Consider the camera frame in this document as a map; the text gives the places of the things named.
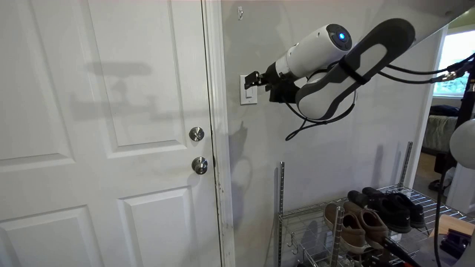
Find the light switch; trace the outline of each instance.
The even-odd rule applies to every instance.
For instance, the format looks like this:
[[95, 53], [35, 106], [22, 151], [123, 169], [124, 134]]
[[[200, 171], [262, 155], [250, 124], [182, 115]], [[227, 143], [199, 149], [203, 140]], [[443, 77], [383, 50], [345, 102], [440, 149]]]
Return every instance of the light switch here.
[[243, 87], [245, 77], [246, 75], [240, 75], [240, 82], [239, 82], [240, 105], [255, 105], [258, 85], [245, 88]]

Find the window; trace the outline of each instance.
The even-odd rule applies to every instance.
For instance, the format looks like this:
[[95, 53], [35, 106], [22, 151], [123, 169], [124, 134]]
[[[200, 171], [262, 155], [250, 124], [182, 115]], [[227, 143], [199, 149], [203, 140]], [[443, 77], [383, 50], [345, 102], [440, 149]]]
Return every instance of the window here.
[[[445, 68], [454, 62], [458, 62], [475, 51], [475, 31], [464, 31], [457, 34], [448, 34], [442, 44], [442, 54], [438, 68]], [[464, 85], [469, 75], [464, 74], [460, 78], [436, 82], [433, 87], [433, 96], [463, 96]]]

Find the white wall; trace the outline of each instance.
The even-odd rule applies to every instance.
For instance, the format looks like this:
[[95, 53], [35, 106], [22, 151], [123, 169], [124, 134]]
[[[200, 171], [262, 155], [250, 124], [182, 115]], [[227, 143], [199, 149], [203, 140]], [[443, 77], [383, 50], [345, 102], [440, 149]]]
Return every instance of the white wall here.
[[[230, 118], [231, 180], [237, 265], [261, 267], [273, 223], [274, 166], [286, 161], [285, 209], [310, 204], [351, 188], [399, 179], [406, 142], [418, 136], [427, 85], [374, 78], [343, 121], [285, 136], [299, 120], [285, 105], [239, 105], [239, 74], [264, 71], [311, 29], [338, 22], [359, 39], [371, 28], [374, 0], [222, 1], [224, 53]], [[433, 68], [438, 36], [418, 44], [399, 65]]]

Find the door panel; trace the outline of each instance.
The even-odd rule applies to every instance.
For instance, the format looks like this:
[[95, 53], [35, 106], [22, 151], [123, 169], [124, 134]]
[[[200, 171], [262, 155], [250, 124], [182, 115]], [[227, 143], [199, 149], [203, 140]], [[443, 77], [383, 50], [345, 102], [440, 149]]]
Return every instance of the door panel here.
[[218, 265], [200, 2], [4, 0], [0, 22], [0, 267]]

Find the door knob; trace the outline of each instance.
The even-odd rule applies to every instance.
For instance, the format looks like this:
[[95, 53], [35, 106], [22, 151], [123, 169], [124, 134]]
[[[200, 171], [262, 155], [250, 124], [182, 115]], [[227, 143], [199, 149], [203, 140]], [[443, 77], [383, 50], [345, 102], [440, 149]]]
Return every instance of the door knob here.
[[188, 133], [190, 139], [193, 139], [194, 142], [199, 142], [203, 139], [204, 136], [204, 130], [201, 127], [193, 127]]
[[204, 157], [196, 157], [191, 161], [191, 169], [197, 173], [197, 174], [203, 174], [207, 170], [207, 160]]

